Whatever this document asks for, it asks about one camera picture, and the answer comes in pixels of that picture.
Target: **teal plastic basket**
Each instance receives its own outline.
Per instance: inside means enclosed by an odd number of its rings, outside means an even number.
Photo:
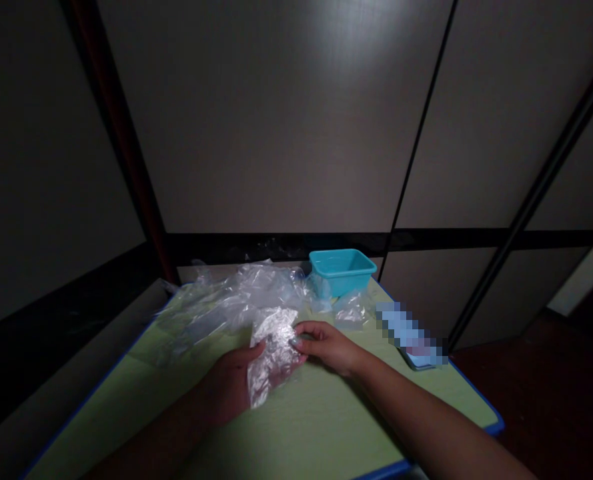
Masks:
[[[310,253],[310,262],[312,273],[323,277],[330,284],[332,297],[366,288],[370,275],[376,271],[374,262],[355,249],[313,251]]]

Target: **forearm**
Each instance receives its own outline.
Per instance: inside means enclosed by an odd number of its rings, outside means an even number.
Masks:
[[[374,355],[362,353],[352,378],[431,478],[533,478],[482,429]]]
[[[85,478],[171,477],[208,430],[203,410],[197,391],[186,393]]]

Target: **green tabletop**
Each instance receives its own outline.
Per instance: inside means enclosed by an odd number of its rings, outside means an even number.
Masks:
[[[368,289],[375,301],[392,301],[373,279]],[[412,371],[375,319],[364,331],[347,335],[477,425],[502,422],[453,365]],[[153,322],[54,438],[27,478],[79,478],[192,388],[220,355],[247,345],[249,331],[215,335],[176,364],[153,366],[152,359],[168,339]],[[341,377],[308,362],[274,390],[265,405],[211,433],[177,477],[350,479],[394,463],[401,466],[404,458],[369,402]]]

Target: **black trim strip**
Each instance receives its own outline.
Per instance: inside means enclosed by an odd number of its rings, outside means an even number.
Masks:
[[[390,251],[447,250],[502,247],[509,229],[396,229]],[[259,261],[308,260],[314,250],[355,248],[368,257],[383,257],[390,236],[377,233],[168,233],[165,242],[172,261],[208,265]],[[519,234],[515,249],[587,247],[593,230],[527,231]]]
[[[383,233],[168,233],[166,243],[176,265],[199,259],[208,265],[308,260],[313,250],[354,248],[368,257],[382,257]]]
[[[593,246],[593,230],[525,230],[517,234],[513,250]]]
[[[396,229],[390,251],[500,247],[508,229]]]
[[[536,181],[532,185],[530,192],[525,198],[521,208],[519,208],[516,217],[510,226],[508,241],[503,247],[496,251],[490,264],[488,265],[483,277],[479,281],[474,293],[466,304],[462,314],[456,322],[450,333],[449,345],[452,350],[459,338],[468,326],[472,315],[483,300],[492,282],[501,270],[505,260],[510,252],[515,248],[518,234],[522,232],[532,218],[539,203],[549,190],[556,174],[559,172],[570,152],[574,148],[577,140],[585,130],[593,116],[593,79],[585,94],[577,104],[574,112],[567,122],[565,129],[559,136],[554,148],[550,152],[545,165],[541,169]]]
[[[383,276],[383,270],[385,268],[385,263],[388,260],[388,251],[390,251],[390,245],[392,244],[392,237],[394,236],[394,230],[396,228],[396,220],[398,219],[398,214],[401,211],[401,204],[403,203],[403,196],[405,195],[405,190],[408,187],[408,181],[410,180],[410,173],[412,172],[412,165],[414,164],[414,159],[416,158],[416,150],[418,149],[418,143],[421,139],[421,134],[423,133],[423,126],[425,125],[425,117],[428,114],[428,109],[430,108],[430,101],[432,100],[432,93],[434,93],[434,85],[436,84],[436,79],[438,77],[438,71],[441,68],[441,61],[443,60],[443,53],[445,52],[445,46],[448,44],[448,37],[450,36],[450,30],[452,29],[452,22],[454,20],[454,13],[456,12],[456,5],[458,4],[458,0],[454,0],[452,2],[452,8],[450,9],[450,15],[448,16],[448,22],[445,26],[445,32],[443,33],[443,39],[441,40],[441,47],[438,49],[438,56],[436,57],[436,64],[434,65],[434,72],[432,73],[432,80],[430,81],[430,88],[428,89],[428,95],[425,98],[425,105],[423,105],[423,113],[421,114],[421,119],[418,123],[418,130],[416,131],[416,137],[414,138],[414,146],[412,147],[412,154],[410,155],[410,162],[408,163],[408,168],[405,172],[405,179],[403,180],[403,187],[401,188],[401,195],[398,197],[398,204],[396,205],[396,212],[394,213],[394,220],[392,221],[392,228],[390,229],[390,234],[388,235],[387,244],[385,247],[385,255],[383,256],[383,263],[381,264],[381,269],[378,273],[378,281],[381,281],[381,277]]]
[[[0,422],[158,278],[149,244],[0,320]]]

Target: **blue table edge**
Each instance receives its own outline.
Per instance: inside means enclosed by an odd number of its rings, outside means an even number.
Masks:
[[[390,300],[395,301],[394,298],[392,298],[392,296],[390,295],[390,292],[385,290],[385,287],[383,287],[383,285],[381,285],[378,281],[376,281],[376,279],[374,279],[374,281],[378,284],[379,287],[381,287],[383,289],[383,291],[390,298]],[[165,305],[159,310],[159,313],[161,311],[163,311],[165,309],[165,307],[167,307],[167,304],[171,301],[172,298],[173,298],[173,295],[167,300],[167,302],[165,302]],[[38,462],[40,462],[41,458],[43,458],[43,456],[46,454],[47,450],[49,450],[51,448],[51,446],[54,444],[54,442],[56,442],[56,439],[60,436],[60,434],[67,428],[67,426],[71,423],[71,421],[74,420],[74,417],[76,417],[76,415],[79,414],[79,412],[83,409],[85,404],[94,395],[94,393],[96,393],[96,390],[98,390],[98,388],[101,387],[101,385],[105,382],[105,380],[107,380],[107,378],[111,375],[111,373],[114,371],[114,369],[123,361],[125,356],[134,347],[134,345],[136,345],[138,343],[138,341],[141,339],[141,337],[143,337],[143,335],[145,334],[147,329],[149,329],[150,325],[156,320],[157,317],[158,317],[158,313],[152,317],[151,321],[145,326],[145,328],[143,328],[143,331],[138,335],[138,337],[136,337],[136,340],[134,340],[134,342],[129,346],[129,348],[127,348],[127,350],[125,350],[125,352],[123,352],[123,354],[116,361],[114,366],[112,368],[110,368],[107,371],[107,373],[99,380],[99,382],[96,384],[96,386],[94,388],[92,388],[92,390],[90,390],[89,394],[87,394],[85,399],[80,403],[80,405],[76,408],[76,410],[74,410],[74,412],[72,412],[72,414],[67,418],[67,420],[64,422],[64,424],[57,430],[57,432],[52,436],[52,438],[43,447],[43,449],[36,456],[36,458],[29,464],[27,469],[21,474],[20,479],[26,478],[29,475],[29,473],[33,470],[33,468],[38,464]],[[465,381],[468,383],[468,385],[472,387],[472,389],[476,392],[476,394],[483,399],[483,401],[486,403],[486,405],[496,415],[497,422],[490,425],[489,427],[484,428],[484,430],[488,434],[492,435],[493,437],[496,437],[503,430],[505,430],[505,422],[503,421],[503,417],[501,417],[501,414],[483,396],[483,394],[478,391],[478,389],[474,386],[474,384],[470,381],[470,379],[467,378],[463,374],[463,372],[461,372],[458,369],[458,367],[452,363],[452,360],[448,359],[448,361],[449,361],[450,365],[459,373],[459,375],[461,375],[461,377],[463,377],[465,379]],[[383,467],[381,469],[366,473],[365,475],[361,475],[360,477],[356,477],[356,480],[387,479],[387,478],[393,477],[394,475],[400,475],[402,473],[405,473],[406,471],[410,470],[413,466],[414,466],[414,464],[411,461],[409,461],[407,459],[403,459],[396,463],[392,463],[391,465],[388,465],[387,467]]]

